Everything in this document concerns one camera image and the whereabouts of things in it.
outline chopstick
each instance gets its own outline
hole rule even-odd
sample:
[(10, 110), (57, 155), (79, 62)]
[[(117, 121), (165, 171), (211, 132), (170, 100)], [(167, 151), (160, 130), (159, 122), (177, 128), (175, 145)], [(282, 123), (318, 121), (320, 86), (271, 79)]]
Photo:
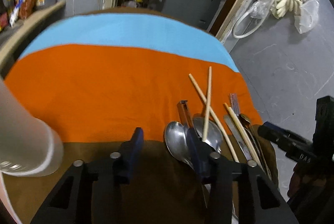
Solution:
[[(195, 86), (195, 89), (197, 90), (197, 92), (198, 92), (199, 96), (201, 97), (202, 101), (204, 102), (204, 104), (206, 104), (206, 97), (203, 94), (201, 88), (199, 87), (199, 85), (197, 84), (195, 78), (192, 76), (191, 73), (189, 74), (189, 78), (190, 78), (191, 82), (193, 83), (193, 85)], [(224, 138), (226, 140), (226, 143), (228, 145), (229, 150), (231, 151), (231, 154), (232, 154), (232, 157), (233, 157), (234, 161), (239, 162), (238, 156), (235, 153), (235, 150), (233, 148), (231, 140), (229, 139), (229, 137), (228, 137), (228, 135), (227, 135), (227, 133), (226, 133), (226, 131), (225, 131), (222, 123), (220, 122), (219, 118), (217, 117), (216, 113), (213, 111), (213, 109), (212, 109), (211, 106), (210, 106), (210, 114), (213, 117), (214, 121), (216, 122), (218, 128), (223, 133), (223, 136), (224, 136)]]
[(202, 136), (203, 142), (205, 142), (208, 137), (210, 105), (211, 105), (211, 80), (212, 80), (212, 67), (210, 66), (209, 76), (208, 76), (207, 96), (206, 96), (205, 119), (204, 119), (203, 136)]
[(234, 111), (232, 110), (231, 107), (229, 107), (226, 102), (224, 103), (224, 106), (226, 107), (226, 110), (228, 111), (231, 119), (233, 120), (234, 124), (236, 125), (238, 131), (240, 132), (241, 137), (243, 138), (243, 140), (245, 141), (249, 152), (251, 154), (251, 156), (253, 157), (253, 159), (255, 160), (255, 162), (262, 168), (263, 167), (261, 165), (260, 159), (258, 158), (258, 154), (255, 151), (255, 148), (249, 138), (249, 136), (247, 135), (245, 129), (243, 128), (243, 126), (241, 125), (241, 122), (239, 121), (237, 115), (234, 113)]

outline orange stripe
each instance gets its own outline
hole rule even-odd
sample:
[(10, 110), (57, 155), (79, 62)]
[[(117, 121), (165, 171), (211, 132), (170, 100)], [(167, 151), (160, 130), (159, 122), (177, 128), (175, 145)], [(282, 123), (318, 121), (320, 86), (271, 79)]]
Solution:
[(254, 123), (253, 108), (240, 73), (211, 62), (139, 48), (63, 45), (18, 61), (5, 83), (31, 114), (49, 124), (64, 142), (110, 142), (131, 137), (142, 127), (146, 140), (163, 140), (164, 128), (179, 121), (178, 101), (192, 114), (203, 104), (188, 74), (206, 91), (213, 67), (212, 107), (223, 120), (229, 93)]

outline white hose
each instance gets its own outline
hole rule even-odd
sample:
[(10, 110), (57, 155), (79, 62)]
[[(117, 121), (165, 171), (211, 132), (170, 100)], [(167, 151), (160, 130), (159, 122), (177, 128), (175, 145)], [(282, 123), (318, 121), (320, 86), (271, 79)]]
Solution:
[(242, 39), (242, 38), (246, 38), (248, 37), (250, 34), (254, 33), (260, 26), (261, 24), (263, 24), (264, 20), (266, 19), (266, 17), (268, 16), (269, 14), (269, 10), (272, 6), (272, 4), (274, 3), (275, 0), (271, 0), (270, 2), (270, 6), (268, 7), (268, 12), (267, 14), (261, 19), (261, 21), (250, 31), (248, 31), (247, 33), (245, 34), (242, 34), (242, 35), (236, 35), (235, 34), (235, 30), (236, 28), (240, 25), (240, 23), (244, 20), (244, 18), (246, 18), (248, 15), (250, 15), (250, 13), (253, 11), (253, 7), (250, 7), (249, 10), (247, 10), (238, 20), (237, 22), (235, 23), (233, 29), (232, 29), (232, 35), (237, 38), (237, 39)]

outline knife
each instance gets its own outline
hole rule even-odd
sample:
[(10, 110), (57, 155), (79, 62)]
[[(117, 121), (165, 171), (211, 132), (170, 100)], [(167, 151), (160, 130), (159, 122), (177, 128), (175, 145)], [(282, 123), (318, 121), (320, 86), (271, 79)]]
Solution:
[(234, 136), (235, 140), (237, 141), (240, 149), (242, 150), (243, 154), (246, 157), (246, 160), (253, 160), (249, 149), (247, 148), (245, 142), (243, 141), (238, 129), (235, 127), (233, 121), (231, 120), (229, 115), (224, 116), (224, 121), (226, 122), (228, 128), (230, 129), (232, 135)]

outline screw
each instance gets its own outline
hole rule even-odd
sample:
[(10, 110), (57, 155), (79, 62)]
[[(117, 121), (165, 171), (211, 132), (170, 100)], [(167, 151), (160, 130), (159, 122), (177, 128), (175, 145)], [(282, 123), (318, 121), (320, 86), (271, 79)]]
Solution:
[(75, 160), (73, 162), (73, 166), (75, 166), (75, 167), (81, 167), (83, 165), (83, 163), (84, 162), (82, 160)]
[(248, 164), (250, 167), (256, 167), (256, 166), (258, 165), (254, 160), (248, 160), (248, 161), (247, 161), (247, 164)]
[(210, 157), (213, 159), (218, 159), (220, 157), (220, 154), (217, 152), (211, 152)]
[(110, 154), (111, 159), (117, 159), (119, 157), (121, 157), (121, 154), (119, 152), (113, 152)]

